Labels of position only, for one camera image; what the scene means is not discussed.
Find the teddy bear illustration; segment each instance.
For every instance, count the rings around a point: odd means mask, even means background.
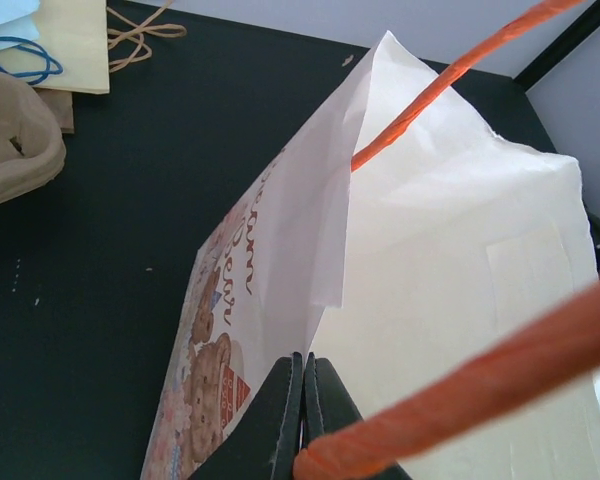
[[[195,345],[208,342],[211,339],[214,323],[212,310],[219,280],[220,267],[212,270],[200,296],[200,302],[198,303],[198,308],[193,319],[193,331],[191,332],[191,337]]]
[[[191,405],[191,427],[183,432],[182,478],[188,478],[222,444],[220,410],[221,369],[231,361],[231,339],[226,333],[203,345],[197,355],[190,344],[191,374],[185,381],[185,403]]]

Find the table surface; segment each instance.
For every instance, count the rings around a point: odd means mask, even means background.
[[[365,52],[162,19],[188,36],[149,38],[110,95],[75,96],[64,171],[0,206],[0,480],[138,478],[196,250]],[[552,150],[511,79],[470,72],[457,90],[505,138]]]

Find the white wall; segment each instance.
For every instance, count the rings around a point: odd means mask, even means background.
[[[529,98],[558,151],[580,160],[585,202],[600,216],[600,28]]]
[[[539,1],[176,0],[172,8],[366,47],[391,30],[413,54],[449,63]],[[538,27],[478,68],[517,75],[591,3]]]

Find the orange bag handle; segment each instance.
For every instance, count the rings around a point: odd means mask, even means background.
[[[353,156],[351,171],[355,172],[374,156],[395,142],[422,111],[427,108],[453,82],[463,76],[476,63],[511,40],[524,35],[532,28],[569,10],[584,0],[544,0],[531,7],[494,35],[474,47],[449,65],[420,95],[369,145]]]
[[[314,440],[294,479],[366,478],[598,366],[600,282],[415,396]]]

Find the gift bag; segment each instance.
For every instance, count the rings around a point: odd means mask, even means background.
[[[280,356],[328,357],[368,416],[595,281],[577,161],[507,142],[452,89],[351,174],[435,78],[385,35],[202,246],[142,478],[195,472]],[[407,468],[600,479],[600,371]]]

